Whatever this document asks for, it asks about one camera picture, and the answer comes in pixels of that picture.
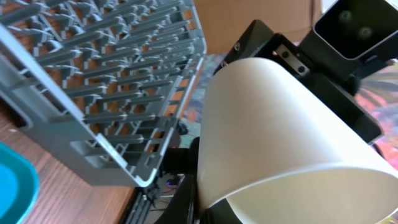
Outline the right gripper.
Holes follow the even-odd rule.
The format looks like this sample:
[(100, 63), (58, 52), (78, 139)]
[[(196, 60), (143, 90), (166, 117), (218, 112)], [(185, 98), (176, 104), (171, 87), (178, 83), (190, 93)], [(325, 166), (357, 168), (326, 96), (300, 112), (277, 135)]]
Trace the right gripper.
[(377, 121), (354, 100), (361, 80), (397, 57), (397, 34), (354, 60), (345, 59), (314, 31), (299, 44), (254, 20), (228, 52), (219, 69), (243, 58), (274, 61), (292, 74), (365, 142), (381, 137)]

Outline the pale green white cup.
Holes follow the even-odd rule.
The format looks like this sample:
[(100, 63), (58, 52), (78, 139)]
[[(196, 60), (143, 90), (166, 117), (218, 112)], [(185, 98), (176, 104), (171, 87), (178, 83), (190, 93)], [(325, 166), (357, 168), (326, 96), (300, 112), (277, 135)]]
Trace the pale green white cup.
[(237, 60), (207, 87), (200, 211), (226, 200), (243, 223), (377, 223), (397, 171), (279, 64)]

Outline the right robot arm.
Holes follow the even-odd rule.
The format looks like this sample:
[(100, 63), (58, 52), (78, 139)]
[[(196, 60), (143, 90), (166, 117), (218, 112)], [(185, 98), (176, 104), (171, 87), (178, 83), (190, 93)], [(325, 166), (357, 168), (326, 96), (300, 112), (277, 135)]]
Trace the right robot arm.
[(377, 223), (397, 171), (377, 121), (283, 35), (250, 23), (209, 83), (201, 133), (170, 149), (182, 178), (159, 223)]

